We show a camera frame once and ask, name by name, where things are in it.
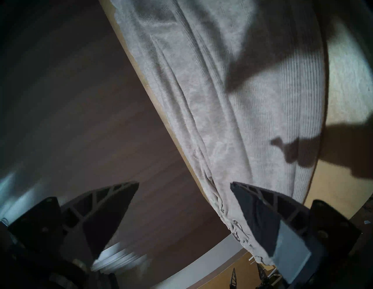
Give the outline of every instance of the table surface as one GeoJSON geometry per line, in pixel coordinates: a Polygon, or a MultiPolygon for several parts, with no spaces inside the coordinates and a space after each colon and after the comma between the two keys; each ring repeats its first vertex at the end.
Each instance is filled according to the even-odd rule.
{"type": "MultiPolygon", "coordinates": [[[[110,0],[99,1],[164,126],[184,159],[201,193],[207,199],[197,176],[168,123],[160,103],[127,48],[120,27],[114,18],[114,6],[110,0]]],[[[369,144],[372,144],[370,139],[372,131],[364,131],[364,126],[360,124],[373,111],[373,104],[370,101],[370,98],[373,99],[370,93],[373,91],[373,78],[371,75],[367,76],[368,72],[365,69],[367,64],[362,52],[356,47],[353,36],[349,34],[343,23],[338,22],[338,20],[334,22],[334,26],[336,31],[334,38],[327,42],[329,90],[326,126],[322,135],[320,158],[317,161],[304,204],[310,207],[313,200],[324,200],[345,217],[351,218],[373,193],[373,175],[371,174],[372,172],[368,172],[368,174],[366,172],[365,174],[355,172],[354,169],[349,167],[351,161],[341,160],[340,155],[349,156],[346,159],[352,159],[354,168],[366,167],[366,161],[369,160],[369,144]],[[362,78],[365,81],[363,86],[361,85],[362,78]],[[351,101],[351,92],[353,92],[354,96],[353,101],[351,101]],[[358,140],[346,140],[346,134],[351,138],[357,137],[358,140]],[[366,144],[365,149],[367,149],[363,153],[360,152],[358,156],[356,156],[357,146],[351,144],[357,141],[360,144],[366,144]]]]}

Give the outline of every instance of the gray fabric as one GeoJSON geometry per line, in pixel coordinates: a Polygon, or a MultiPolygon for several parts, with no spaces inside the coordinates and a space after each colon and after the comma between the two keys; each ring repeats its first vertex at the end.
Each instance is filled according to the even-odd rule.
{"type": "Polygon", "coordinates": [[[271,259],[286,282],[290,284],[294,281],[310,256],[311,252],[302,238],[280,221],[276,249],[271,259]]]}
{"type": "Polygon", "coordinates": [[[308,1],[112,0],[127,46],[221,220],[257,261],[229,185],[302,202],[319,147],[325,72],[308,1]]]}

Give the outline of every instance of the cloth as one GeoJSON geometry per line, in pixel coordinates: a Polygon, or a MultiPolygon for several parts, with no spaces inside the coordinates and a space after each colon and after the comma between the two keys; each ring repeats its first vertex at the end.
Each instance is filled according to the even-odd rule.
{"type": "Polygon", "coordinates": [[[112,0],[116,21],[211,206],[257,262],[272,264],[233,181],[306,196],[325,98],[310,1],[112,0]]]}

